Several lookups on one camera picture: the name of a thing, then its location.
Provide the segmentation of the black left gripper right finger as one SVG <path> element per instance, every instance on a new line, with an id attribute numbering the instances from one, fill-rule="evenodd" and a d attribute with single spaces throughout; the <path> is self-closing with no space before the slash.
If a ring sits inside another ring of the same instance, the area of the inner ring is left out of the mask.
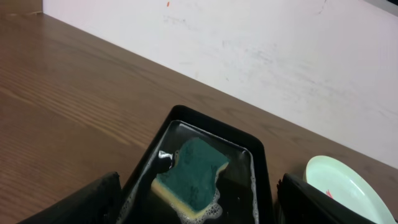
<path id="1" fill-rule="evenodd" d="M 280 223 L 371 224 L 336 200 L 292 174 L 277 184 Z"/>

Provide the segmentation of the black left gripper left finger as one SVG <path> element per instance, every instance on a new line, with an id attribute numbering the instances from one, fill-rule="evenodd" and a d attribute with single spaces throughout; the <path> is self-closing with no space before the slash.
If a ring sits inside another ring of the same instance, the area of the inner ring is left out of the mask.
<path id="1" fill-rule="evenodd" d="M 20 224 L 116 223 L 121 194 L 119 174 L 110 172 Z"/>

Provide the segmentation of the green and yellow sponge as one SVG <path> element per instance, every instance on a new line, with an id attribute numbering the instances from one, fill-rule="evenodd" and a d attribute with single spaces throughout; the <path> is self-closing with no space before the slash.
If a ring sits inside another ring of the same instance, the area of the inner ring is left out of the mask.
<path id="1" fill-rule="evenodd" d="M 175 165 L 157 174 L 151 191 L 190 220 L 201 218 L 216 202 L 218 174 L 229 159 L 199 138 L 183 144 Z"/>

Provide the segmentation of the black rectangular soapy water tray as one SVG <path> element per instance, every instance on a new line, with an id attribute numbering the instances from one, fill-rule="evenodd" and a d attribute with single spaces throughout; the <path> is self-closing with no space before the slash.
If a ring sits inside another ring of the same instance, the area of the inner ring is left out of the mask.
<path id="1" fill-rule="evenodd" d="M 118 223 L 274 223 L 264 146 L 174 106 L 123 188 Z"/>

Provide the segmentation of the mint green plate far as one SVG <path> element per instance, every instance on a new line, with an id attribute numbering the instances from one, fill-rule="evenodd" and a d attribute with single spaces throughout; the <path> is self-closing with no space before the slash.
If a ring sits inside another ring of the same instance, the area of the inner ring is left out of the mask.
<path id="1" fill-rule="evenodd" d="M 376 191 L 353 169 L 328 156 L 311 158 L 303 179 L 346 208 L 374 223 L 395 223 Z"/>

